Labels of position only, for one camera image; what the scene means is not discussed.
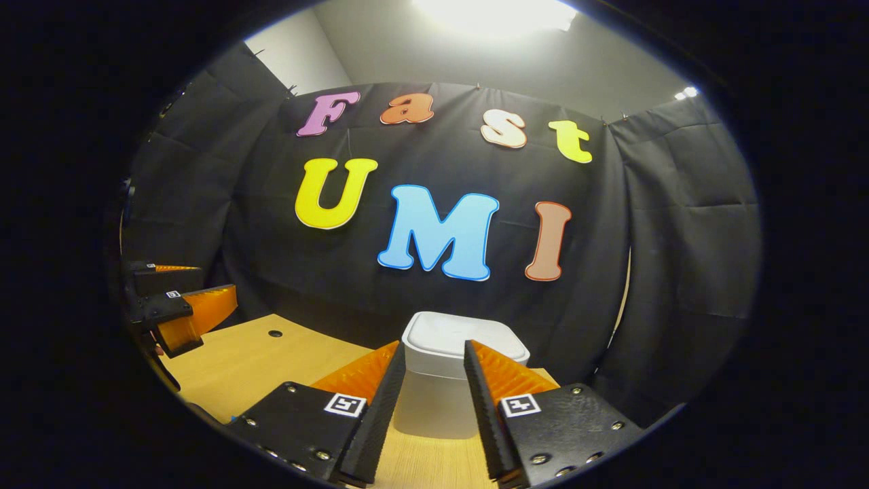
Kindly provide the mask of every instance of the white lid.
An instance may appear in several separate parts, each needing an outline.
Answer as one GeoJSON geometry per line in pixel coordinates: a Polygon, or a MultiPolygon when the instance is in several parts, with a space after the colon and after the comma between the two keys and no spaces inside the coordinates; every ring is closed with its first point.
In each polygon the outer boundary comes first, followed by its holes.
{"type": "Polygon", "coordinates": [[[530,353],[507,325],[488,319],[441,312],[417,312],[401,335],[410,371],[449,378],[467,378],[465,341],[475,339],[525,365],[530,353]]]}

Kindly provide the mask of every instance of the black fabric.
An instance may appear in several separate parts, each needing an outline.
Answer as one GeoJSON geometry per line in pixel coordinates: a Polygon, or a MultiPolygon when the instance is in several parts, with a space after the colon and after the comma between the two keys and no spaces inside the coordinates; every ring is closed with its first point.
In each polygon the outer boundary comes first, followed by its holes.
{"type": "Polygon", "coordinates": [[[239,308],[222,326],[277,313],[374,348],[399,338],[417,311],[490,318],[516,332],[531,366],[562,384],[586,379],[641,425],[686,400],[721,364],[745,323],[760,260],[751,179],[701,97],[609,126],[530,97],[456,84],[369,84],[287,98],[240,46],[176,102],[136,158],[133,184],[125,255],[200,266],[207,285],[236,284],[239,308]],[[356,90],[361,100],[325,133],[296,136],[318,95],[356,90]],[[433,118],[380,122],[390,100],[413,92],[432,95],[433,118]],[[483,140],[482,114],[493,108],[521,114],[524,148],[483,140]],[[583,149],[592,163],[557,150],[547,123],[564,119],[589,133],[583,149]],[[348,159],[379,164],[356,214],[337,229],[309,228],[295,215],[303,166],[315,157],[339,163],[323,188],[326,208],[341,196],[348,159]],[[489,280],[444,275],[450,250],[429,272],[413,245],[411,269],[377,263],[398,184],[427,187],[441,218],[470,192],[499,200],[489,280]],[[545,200],[566,205],[573,218],[561,278],[534,282],[524,269],[539,229],[534,205],[545,200]],[[629,245],[630,293],[607,349],[629,245]]]}
{"type": "Polygon", "coordinates": [[[591,385],[640,425],[695,395],[743,332],[758,284],[751,175],[702,97],[611,124],[630,200],[631,277],[591,385]]]}

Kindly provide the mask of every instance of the white wall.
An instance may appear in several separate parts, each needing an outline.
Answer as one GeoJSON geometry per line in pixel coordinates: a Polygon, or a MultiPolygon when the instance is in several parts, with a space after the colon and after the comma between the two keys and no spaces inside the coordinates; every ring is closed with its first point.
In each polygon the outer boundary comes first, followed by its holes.
{"type": "Polygon", "coordinates": [[[245,43],[254,53],[264,50],[257,57],[288,88],[298,85],[296,95],[351,84],[311,9],[272,24],[245,43]]]}

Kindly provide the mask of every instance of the orange letter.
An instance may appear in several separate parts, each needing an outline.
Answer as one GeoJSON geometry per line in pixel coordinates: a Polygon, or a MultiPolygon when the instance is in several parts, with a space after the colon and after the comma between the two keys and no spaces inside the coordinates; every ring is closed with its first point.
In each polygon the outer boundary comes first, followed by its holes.
{"type": "Polygon", "coordinates": [[[528,142],[528,137],[522,131],[525,121],[522,117],[500,109],[492,109],[483,113],[483,125],[480,132],[489,143],[500,144],[508,148],[521,148],[528,142]]]}
{"type": "Polygon", "coordinates": [[[426,122],[435,114],[431,111],[434,99],[428,93],[411,93],[393,98],[389,108],[381,114],[384,124],[426,122]]]}
{"type": "Polygon", "coordinates": [[[572,214],[570,209],[555,202],[538,202],[534,210],[541,217],[541,232],[537,236],[534,261],[525,268],[525,276],[540,282],[550,282],[561,276],[558,256],[561,254],[564,225],[572,214]]]}

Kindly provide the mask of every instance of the screw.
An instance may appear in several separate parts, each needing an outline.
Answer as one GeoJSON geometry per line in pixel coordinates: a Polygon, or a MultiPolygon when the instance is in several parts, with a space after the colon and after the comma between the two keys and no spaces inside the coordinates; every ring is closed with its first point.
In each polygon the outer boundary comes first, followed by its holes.
{"type": "Polygon", "coordinates": [[[573,472],[574,470],[576,470],[576,467],[574,466],[564,467],[563,469],[555,473],[555,477],[561,477],[562,475],[568,472],[573,472]]]}

